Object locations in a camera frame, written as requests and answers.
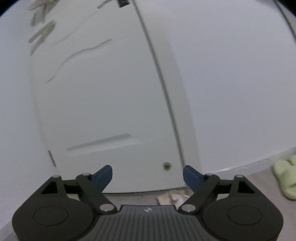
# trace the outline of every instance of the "gray mark on door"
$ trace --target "gray mark on door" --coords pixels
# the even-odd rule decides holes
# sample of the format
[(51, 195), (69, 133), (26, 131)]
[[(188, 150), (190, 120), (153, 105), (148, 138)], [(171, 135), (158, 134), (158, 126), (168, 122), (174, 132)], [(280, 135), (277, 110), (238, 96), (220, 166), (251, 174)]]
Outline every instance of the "gray mark on door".
[(48, 24), (46, 24), (43, 28), (41, 28), (37, 33), (35, 33), (30, 39), (29, 43), (33, 43), (35, 39), (37, 39), (39, 36), (40, 38), (36, 41), (36, 43), (33, 45), (30, 54), (33, 55), (35, 50), (44, 43), (45, 39), (50, 35), (50, 33), (54, 30), (56, 23), (54, 21), (50, 21)]
[(110, 42), (112, 39), (108, 39), (94, 47), (91, 47), (91, 48), (86, 48), (86, 49), (83, 49), (83, 50), (80, 50), (74, 54), (72, 54), (71, 56), (69, 56), (68, 58), (66, 58), (66, 60), (64, 62), (61, 63), (61, 65), (59, 66), (59, 68), (57, 69), (56, 73), (48, 80), (46, 81), (46, 83), (49, 83), (51, 82), (55, 76), (58, 74), (58, 72), (61, 70), (61, 68), (65, 65), (65, 63), (69, 62), (71, 59), (73, 59), (74, 57), (77, 57), (85, 52), (89, 52), (89, 51), (92, 51), (92, 50), (95, 50), (95, 49), (99, 49), (101, 47), (103, 47), (106, 43)]
[(103, 1), (99, 6), (97, 6), (97, 9), (101, 9), (105, 4), (107, 4), (108, 2), (111, 2), (112, 0), (105, 0)]
[(72, 34), (74, 34), (81, 26), (84, 25), (84, 23), (89, 20), (92, 16), (96, 15), (98, 13), (98, 11), (96, 10), (95, 12), (91, 13), (90, 15), (88, 15), (86, 18), (84, 18), (81, 23), (76, 27), (74, 28), (68, 35), (66, 35), (65, 37), (63, 37), (62, 39), (52, 43), (52, 46), (54, 45), (57, 45), (63, 41), (65, 41), (67, 38), (69, 38)]

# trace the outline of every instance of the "slipper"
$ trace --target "slipper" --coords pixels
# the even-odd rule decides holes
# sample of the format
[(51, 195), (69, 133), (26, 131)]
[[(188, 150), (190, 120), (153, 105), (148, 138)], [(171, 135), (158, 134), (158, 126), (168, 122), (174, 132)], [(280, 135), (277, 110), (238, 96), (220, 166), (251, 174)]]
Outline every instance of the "slipper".
[[(296, 157), (291, 158), (291, 163), (296, 162)], [(278, 179), (278, 183), (282, 193), (296, 200), (296, 165), (291, 165), (288, 161), (276, 160), (273, 171)]]
[(296, 155), (294, 155), (290, 158), (290, 163), (292, 166), (296, 166)]

